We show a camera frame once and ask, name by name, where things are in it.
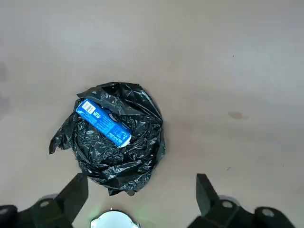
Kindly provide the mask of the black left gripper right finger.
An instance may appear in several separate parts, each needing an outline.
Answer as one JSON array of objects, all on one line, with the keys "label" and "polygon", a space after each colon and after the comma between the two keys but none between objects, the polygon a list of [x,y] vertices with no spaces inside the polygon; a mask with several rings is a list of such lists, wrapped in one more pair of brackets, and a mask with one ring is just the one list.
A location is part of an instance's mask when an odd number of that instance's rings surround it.
[{"label": "black left gripper right finger", "polygon": [[294,224],[281,211],[258,207],[254,213],[229,199],[221,199],[206,174],[196,175],[196,201],[201,215],[189,228],[293,228]]}]

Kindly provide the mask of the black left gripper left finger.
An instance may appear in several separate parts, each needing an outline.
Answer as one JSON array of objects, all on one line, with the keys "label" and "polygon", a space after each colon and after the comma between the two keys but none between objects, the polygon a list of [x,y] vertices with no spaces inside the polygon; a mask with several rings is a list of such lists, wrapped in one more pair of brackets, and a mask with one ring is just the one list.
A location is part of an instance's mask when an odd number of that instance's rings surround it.
[{"label": "black left gripper left finger", "polygon": [[19,211],[14,205],[1,205],[2,228],[71,228],[88,199],[88,178],[78,173],[54,198],[38,200]]}]

